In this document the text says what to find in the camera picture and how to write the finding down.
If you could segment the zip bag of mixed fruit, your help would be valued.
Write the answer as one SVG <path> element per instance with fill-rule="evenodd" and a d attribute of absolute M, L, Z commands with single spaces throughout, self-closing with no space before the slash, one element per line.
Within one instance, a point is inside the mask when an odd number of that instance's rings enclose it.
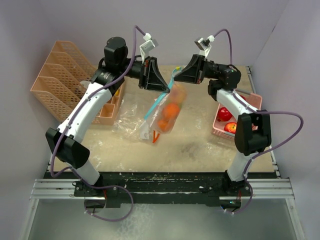
<path fill-rule="evenodd" d="M 168 84 L 170 92 L 160 94 L 145 114 L 143 125 L 148 130 L 159 134 L 168 134 L 172 131 L 187 98 L 186 88 L 174 81 L 174 77 L 182 70 L 183 67 L 179 66 L 172 71 Z"/>

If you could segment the zip bag of red apples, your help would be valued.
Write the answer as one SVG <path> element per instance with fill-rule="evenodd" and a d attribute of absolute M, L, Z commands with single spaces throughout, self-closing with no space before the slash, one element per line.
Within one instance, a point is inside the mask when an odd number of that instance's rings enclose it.
<path fill-rule="evenodd" d="M 123 98 L 112 132 L 123 140 L 156 144 L 161 135 L 144 119 L 148 106 L 134 97 Z"/>

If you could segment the red fake apple two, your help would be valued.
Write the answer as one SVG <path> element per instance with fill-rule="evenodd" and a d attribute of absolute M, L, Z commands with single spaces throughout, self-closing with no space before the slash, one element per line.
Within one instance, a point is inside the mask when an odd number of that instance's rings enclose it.
<path fill-rule="evenodd" d="M 217 112 L 217 120 L 219 122 L 227 122 L 229 121 L 233 115 L 226 107 L 221 107 Z"/>

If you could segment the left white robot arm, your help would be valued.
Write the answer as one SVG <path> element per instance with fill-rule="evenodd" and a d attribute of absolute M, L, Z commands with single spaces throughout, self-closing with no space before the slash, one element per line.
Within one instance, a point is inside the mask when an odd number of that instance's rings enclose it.
<path fill-rule="evenodd" d="M 89 86 L 66 120 L 56 129 L 49 128 L 45 137 L 52 152 L 86 182 L 85 190 L 91 196 L 103 191 L 103 177 L 89 161 L 90 151 L 82 145 L 85 133 L 98 111 L 124 83 L 125 77 L 138 79 L 141 89 L 168 94 L 170 88 L 160 74 L 157 59 L 149 52 L 158 43 L 149 33 L 139 47 L 141 60 L 133 55 L 128 58 L 128 47 L 122 37 L 112 37 L 104 47 L 104 58 L 98 64 Z"/>

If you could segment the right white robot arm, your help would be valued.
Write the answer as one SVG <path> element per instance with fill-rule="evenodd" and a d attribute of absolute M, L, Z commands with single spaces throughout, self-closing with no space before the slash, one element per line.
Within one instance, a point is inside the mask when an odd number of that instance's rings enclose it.
<path fill-rule="evenodd" d="M 236 118 L 234 144 L 237 152 L 221 184 L 228 196 L 235 195 L 245 186 L 252 161 L 272 142 L 271 121 L 266 110 L 254 108 L 235 90 L 241 76 L 240 70 L 232 64 L 214 63 L 203 55 L 194 54 L 174 77 L 176 82 L 190 84 L 200 84 L 208 78 L 208 94 Z"/>

